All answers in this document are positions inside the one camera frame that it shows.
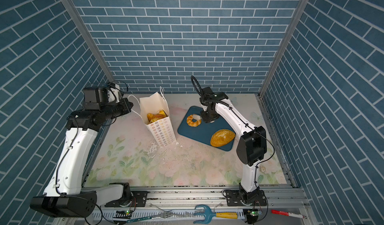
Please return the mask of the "ring donut bread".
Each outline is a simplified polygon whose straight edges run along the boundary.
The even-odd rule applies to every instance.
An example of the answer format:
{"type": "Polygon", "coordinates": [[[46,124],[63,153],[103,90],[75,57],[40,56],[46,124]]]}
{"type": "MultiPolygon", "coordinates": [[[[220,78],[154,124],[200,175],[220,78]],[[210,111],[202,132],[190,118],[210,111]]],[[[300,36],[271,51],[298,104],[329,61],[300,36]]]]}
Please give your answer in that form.
{"type": "Polygon", "coordinates": [[[190,127],[198,127],[201,125],[201,123],[202,123],[202,119],[200,115],[192,114],[187,117],[187,124],[190,127]]]}

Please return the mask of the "large sesame bread loaf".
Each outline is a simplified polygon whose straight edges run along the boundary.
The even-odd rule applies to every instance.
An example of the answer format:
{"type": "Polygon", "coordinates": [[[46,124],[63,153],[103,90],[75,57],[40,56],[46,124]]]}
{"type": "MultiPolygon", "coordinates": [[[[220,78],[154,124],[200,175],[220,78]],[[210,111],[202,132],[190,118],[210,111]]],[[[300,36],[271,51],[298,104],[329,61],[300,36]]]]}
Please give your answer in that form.
{"type": "Polygon", "coordinates": [[[235,132],[228,129],[218,130],[213,134],[210,140],[210,145],[213,147],[222,147],[229,144],[232,140],[235,139],[235,132]]]}

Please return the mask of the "white paper bag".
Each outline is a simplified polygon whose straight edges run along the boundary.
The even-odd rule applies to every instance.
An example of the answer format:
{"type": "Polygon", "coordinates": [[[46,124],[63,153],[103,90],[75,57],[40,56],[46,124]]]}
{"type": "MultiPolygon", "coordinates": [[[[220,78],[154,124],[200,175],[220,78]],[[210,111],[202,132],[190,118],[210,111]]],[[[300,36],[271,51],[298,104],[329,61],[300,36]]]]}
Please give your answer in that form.
{"type": "Polygon", "coordinates": [[[136,112],[132,109],[132,112],[136,113],[142,119],[144,125],[152,133],[159,146],[163,147],[177,142],[163,87],[160,88],[159,92],[156,92],[149,97],[138,99],[134,95],[129,95],[128,98],[136,99],[140,111],[136,112]],[[164,110],[167,117],[154,123],[149,123],[147,114],[152,113],[157,115],[160,110],[164,110]]]}

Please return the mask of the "small round muffin bread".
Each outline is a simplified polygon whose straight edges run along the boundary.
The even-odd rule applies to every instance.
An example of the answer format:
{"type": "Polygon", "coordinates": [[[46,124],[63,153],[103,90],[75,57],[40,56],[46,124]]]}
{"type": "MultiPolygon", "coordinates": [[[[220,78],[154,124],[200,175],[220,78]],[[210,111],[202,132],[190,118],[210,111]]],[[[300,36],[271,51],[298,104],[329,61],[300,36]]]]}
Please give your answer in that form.
{"type": "Polygon", "coordinates": [[[158,113],[158,115],[159,115],[160,117],[162,117],[162,118],[167,117],[167,114],[165,113],[164,110],[160,110],[159,113],[158,113]]]}

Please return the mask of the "triangular toast slice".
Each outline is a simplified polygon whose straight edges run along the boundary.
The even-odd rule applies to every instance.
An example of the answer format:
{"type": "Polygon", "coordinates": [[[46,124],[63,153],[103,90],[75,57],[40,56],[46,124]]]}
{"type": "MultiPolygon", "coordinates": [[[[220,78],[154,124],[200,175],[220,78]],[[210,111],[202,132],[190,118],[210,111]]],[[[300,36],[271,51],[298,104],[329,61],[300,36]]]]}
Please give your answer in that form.
{"type": "Polygon", "coordinates": [[[147,118],[148,118],[148,121],[149,121],[150,123],[152,123],[152,120],[155,118],[155,115],[152,114],[152,113],[148,113],[148,114],[147,114],[147,118]]]}

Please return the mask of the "long croissant bread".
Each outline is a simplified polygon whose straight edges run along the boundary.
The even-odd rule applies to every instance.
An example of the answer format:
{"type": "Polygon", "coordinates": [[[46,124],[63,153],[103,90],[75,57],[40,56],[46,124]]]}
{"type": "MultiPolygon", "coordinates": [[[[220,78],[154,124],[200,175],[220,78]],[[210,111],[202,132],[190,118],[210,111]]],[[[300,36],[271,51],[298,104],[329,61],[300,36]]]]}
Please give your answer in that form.
{"type": "Polygon", "coordinates": [[[158,120],[161,120],[161,119],[164,119],[164,118],[160,117],[160,116],[157,114],[157,115],[155,115],[155,118],[152,120],[152,123],[154,123],[154,122],[156,122],[156,121],[158,121],[158,120]]]}

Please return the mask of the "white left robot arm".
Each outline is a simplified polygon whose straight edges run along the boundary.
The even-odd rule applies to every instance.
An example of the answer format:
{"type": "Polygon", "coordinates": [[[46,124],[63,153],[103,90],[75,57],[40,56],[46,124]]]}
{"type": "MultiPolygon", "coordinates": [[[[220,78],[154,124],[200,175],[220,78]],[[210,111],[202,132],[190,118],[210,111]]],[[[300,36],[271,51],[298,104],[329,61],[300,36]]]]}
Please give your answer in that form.
{"type": "Polygon", "coordinates": [[[33,197],[30,208],[53,218],[86,218],[107,203],[129,206],[133,195],[128,183],[98,189],[82,189],[83,172],[103,124],[131,112],[133,103],[122,98],[99,110],[77,110],[66,124],[66,138],[51,181],[41,196],[33,197]]]}

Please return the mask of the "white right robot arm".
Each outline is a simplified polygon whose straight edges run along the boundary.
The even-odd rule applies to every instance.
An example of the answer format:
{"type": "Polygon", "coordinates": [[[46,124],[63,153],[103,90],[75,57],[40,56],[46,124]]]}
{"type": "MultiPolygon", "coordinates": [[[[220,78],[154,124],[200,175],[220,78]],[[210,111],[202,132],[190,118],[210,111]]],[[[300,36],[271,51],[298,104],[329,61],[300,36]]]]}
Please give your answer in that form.
{"type": "Polygon", "coordinates": [[[236,153],[243,163],[243,174],[239,184],[239,199],[244,205],[265,206],[267,199],[260,189],[258,175],[260,164],[267,152],[267,133],[264,127],[249,122],[231,103],[223,92],[213,92],[210,87],[198,88],[200,103],[204,106],[202,120],[210,123],[223,118],[239,137],[236,153]]]}

